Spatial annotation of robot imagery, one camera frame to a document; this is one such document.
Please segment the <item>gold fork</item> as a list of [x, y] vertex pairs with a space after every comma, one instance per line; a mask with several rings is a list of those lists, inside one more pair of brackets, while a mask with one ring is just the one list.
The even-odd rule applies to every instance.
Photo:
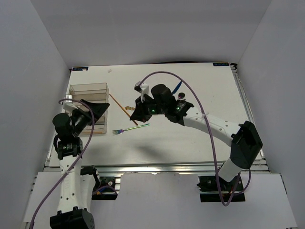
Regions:
[[134, 111], [135, 107], [126, 106], [125, 110], [127, 110], [127, 111]]

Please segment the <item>orange chopstick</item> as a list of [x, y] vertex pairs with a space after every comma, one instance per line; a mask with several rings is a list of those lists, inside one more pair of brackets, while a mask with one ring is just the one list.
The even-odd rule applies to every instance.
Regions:
[[[129, 117], [129, 120], [130, 120], [131, 115], [125, 110], [125, 108], [113, 97], [113, 95], [111, 93], [109, 93], [109, 96], [123, 110], [123, 112]], [[138, 123], [136, 121], [133, 121], [133, 120], [130, 120], [130, 121], [132, 121], [136, 126], [138, 126]]]
[[[87, 130], [85, 130], [85, 131], [82, 131], [81, 132], [81, 134], [90, 134], [91, 133], [91, 131], [87, 131]], [[103, 131], [99, 131], [99, 130], [94, 130], [93, 131], [93, 134], [104, 134], [104, 132]]]

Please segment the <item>iridescent rainbow fork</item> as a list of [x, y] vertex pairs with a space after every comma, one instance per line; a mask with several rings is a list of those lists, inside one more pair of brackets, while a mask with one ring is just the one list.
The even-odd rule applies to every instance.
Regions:
[[139, 129], [139, 128], [143, 128], [143, 127], [147, 127], [147, 126], [150, 126], [150, 124], [138, 125], [138, 126], [135, 126], [135, 127], [129, 127], [127, 129], [113, 130], [112, 134], [113, 135], [118, 135], [118, 134], [121, 134], [121, 133], [126, 132], [126, 131], [130, 131], [130, 130], [134, 130], [134, 129]]

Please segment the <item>black spoon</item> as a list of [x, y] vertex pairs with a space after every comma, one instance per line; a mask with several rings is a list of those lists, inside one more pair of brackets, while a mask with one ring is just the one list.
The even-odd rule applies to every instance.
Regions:
[[179, 93], [178, 94], [178, 100], [182, 100], [185, 98], [185, 93]]

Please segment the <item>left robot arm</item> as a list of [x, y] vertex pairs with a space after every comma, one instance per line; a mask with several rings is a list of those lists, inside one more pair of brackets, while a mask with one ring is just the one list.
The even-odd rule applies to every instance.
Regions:
[[92, 103], [84, 99], [81, 104], [87, 111], [72, 105], [68, 113], [53, 118], [56, 136], [53, 144], [61, 169], [60, 200], [57, 213], [50, 217], [52, 229], [93, 229], [95, 222], [90, 212], [92, 193], [101, 179], [95, 166], [82, 166], [84, 145], [80, 134], [104, 115], [109, 103]]

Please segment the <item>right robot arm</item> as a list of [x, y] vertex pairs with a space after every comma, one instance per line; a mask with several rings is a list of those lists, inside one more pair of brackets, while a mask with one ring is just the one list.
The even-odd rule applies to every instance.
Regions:
[[185, 100], [184, 93], [174, 97], [164, 84], [149, 89], [147, 84], [138, 82], [134, 89], [141, 95], [135, 100], [131, 120], [145, 123], [153, 115], [165, 115], [173, 123], [212, 134], [230, 147], [230, 157], [220, 167], [215, 178], [215, 184], [220, 190], [227, 190], [242, 170], [249, 170], [263, 147], [252, 122], [237, 124], [211, 114], [202, 114]]

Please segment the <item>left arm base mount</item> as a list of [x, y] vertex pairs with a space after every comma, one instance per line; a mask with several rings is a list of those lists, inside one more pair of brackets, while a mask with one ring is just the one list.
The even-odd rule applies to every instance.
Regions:
[[89, 185], [92, 200], [116, 200], [118, 192], [116, 189], [116, 177], [100, 176], [95, 166], [88, 166], [81, 169], [83, 179], [92, 178], [93, 186]]

